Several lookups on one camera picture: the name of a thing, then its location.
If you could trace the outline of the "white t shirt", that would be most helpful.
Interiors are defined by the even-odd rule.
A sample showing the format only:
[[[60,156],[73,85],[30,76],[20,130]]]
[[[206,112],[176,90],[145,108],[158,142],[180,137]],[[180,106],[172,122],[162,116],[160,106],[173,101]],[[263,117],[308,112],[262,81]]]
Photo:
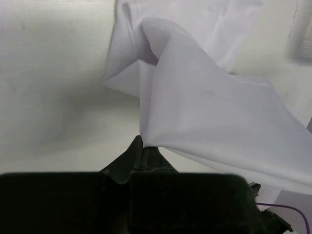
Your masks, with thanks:
[[[145,147],[312,203],[312,68],[290,46],[303,0],[118,0],[103,83],[140,100]]]

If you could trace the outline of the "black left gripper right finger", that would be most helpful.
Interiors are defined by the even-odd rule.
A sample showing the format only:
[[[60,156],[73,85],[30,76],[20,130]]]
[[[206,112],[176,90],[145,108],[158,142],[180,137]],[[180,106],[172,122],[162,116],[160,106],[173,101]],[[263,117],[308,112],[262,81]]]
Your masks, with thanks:
[[[143,148],[141,155],[135,159],[134,171],[178,173],[157,147]]]

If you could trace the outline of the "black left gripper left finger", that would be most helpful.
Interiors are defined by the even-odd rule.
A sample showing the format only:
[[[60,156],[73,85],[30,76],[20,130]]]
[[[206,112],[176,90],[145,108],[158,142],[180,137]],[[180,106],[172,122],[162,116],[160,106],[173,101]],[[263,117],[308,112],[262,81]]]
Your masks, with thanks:
[[[117,184],[125,184],[132,171],[139,170],[143,153],[141,136],[136,136],[127,150],[100,170]]]

